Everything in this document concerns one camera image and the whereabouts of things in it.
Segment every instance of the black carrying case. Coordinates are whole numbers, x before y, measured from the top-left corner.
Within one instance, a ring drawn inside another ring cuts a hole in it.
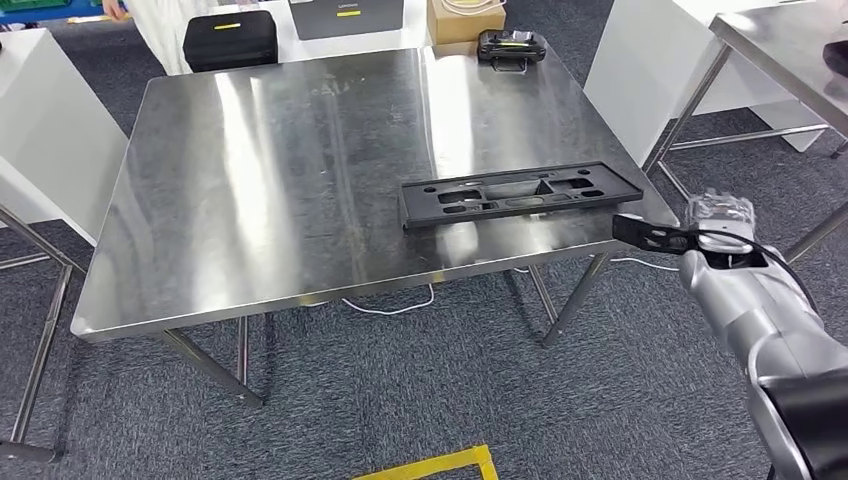
[[[195,17],[183,53],[194,72],[277,63],[277,25],[265,10]]]

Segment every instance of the white cloth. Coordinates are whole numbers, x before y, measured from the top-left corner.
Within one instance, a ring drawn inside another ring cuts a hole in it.
[[[209,0],[124,0],[124,4],[165,73],[191,73],[183,55],[183,39],[188,21],[209,13]]]

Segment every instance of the gray box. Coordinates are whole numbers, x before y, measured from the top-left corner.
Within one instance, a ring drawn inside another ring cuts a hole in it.
[[[399,30],[403,0],[289,0],[301,40]]]

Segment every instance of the table top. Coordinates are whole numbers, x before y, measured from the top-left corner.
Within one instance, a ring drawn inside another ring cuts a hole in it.
[[[825,44],[848,40],[841,5],[820,1],[724,13],[710,30],[848,136],[848,78],[822,59]]]
[[[470,44],[150,82],[71,325],[90,341],[626,246],[677,219],[552,49]],[[401,182],[602,160],[637,202],[404,233]]]

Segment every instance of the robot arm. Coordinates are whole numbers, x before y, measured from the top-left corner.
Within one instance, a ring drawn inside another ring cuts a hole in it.
[[[736,356],[746,379],[748,413],[779,477],[848,479],[848,348],[824,331],[788,271],[763,247],[752,248],[750,202],[708,193],[692,200],[690,221],[696,229],[617,215],[613,236],[681,255],[683,287]],[[699,232],[705,229],[750,242]]]

